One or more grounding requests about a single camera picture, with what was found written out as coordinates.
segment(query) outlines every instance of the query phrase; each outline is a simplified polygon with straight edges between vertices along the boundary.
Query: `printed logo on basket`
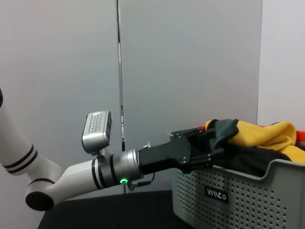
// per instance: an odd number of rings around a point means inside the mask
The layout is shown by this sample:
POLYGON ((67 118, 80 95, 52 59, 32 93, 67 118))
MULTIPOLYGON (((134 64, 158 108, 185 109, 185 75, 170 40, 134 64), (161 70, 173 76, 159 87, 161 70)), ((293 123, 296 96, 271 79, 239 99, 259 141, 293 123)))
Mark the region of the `printed logo on basket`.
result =
POLYGON ((204 186, 204 192, 207 197, 219 200, 223 203, 229 203, 228 192, 210 186, 204 186))

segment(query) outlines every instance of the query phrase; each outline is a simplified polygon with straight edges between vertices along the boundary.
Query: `green led light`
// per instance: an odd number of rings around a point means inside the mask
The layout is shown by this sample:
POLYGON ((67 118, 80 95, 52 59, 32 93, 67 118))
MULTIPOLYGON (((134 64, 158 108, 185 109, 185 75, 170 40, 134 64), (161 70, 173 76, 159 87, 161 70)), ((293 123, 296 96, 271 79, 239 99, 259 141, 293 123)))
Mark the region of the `green led light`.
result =
POLYGON ((122 178, 121 180, 120 180, 120 183, 121 184, 126 184, 128 182, 128 179, 127 178, 122 178))

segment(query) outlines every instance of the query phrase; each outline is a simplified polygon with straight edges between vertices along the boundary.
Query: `yellow garment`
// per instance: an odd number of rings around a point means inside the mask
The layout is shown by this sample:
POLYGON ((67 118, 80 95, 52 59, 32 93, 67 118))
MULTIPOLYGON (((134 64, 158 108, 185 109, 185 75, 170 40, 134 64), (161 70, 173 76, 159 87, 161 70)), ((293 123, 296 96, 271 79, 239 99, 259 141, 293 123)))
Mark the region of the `yellow garment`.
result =
POLYGON ((238 121, 239 133, 229 143, 265 149, 273 149, 286 154, 292 161, 305 163, 305 152, 295 146, 296 130, 290 122, 279 122, 270 126, 260 127, 251 123, 238 121))

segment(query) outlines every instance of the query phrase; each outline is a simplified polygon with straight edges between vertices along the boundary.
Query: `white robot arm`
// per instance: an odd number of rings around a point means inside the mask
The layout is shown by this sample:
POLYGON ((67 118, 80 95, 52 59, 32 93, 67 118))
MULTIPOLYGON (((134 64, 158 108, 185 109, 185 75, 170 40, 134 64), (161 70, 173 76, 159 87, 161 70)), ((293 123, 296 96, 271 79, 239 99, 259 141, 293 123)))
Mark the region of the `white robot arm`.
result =
POLYGON ((133 184, 143 175, 179 168, 188 173, 194 169, 211 167, 213 155, 193 148, 189 138, 214 137, 213 130, 204 133, 195 128, 186 133, 175 132, 170 142, 142 150, 124 151, 110 155, 105 148, 109 145, 111 113, 95 112, 87 116, 82 136, 84 150, 96 159, 73 165, 62 171, 60 166, 40 155, 10 118, 0 89, 0 163, 12 175, 28 174, 30 183, 26 192, 27 205, 38 211, 49 210, 62 201, 107 187, 127 184, 134 187, 150 184, 150 181, 133 184))

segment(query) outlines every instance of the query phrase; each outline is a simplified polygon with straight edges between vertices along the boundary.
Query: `plastic basket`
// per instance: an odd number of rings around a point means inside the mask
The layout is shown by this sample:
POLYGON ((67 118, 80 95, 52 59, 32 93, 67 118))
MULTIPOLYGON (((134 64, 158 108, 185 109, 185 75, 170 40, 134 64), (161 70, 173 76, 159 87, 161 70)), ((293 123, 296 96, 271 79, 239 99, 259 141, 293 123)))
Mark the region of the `plastic basket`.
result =
MULTIPOLYGON (((298 140, 305 142, 304 132, 298 140)), ((218 166, 173 173, 173 210, 197 229, 305 229, 304 198, 305 164, 290 161, 272 161, 264 177, 218 166), (208 196, 206 187, 226 200, 208 196)))

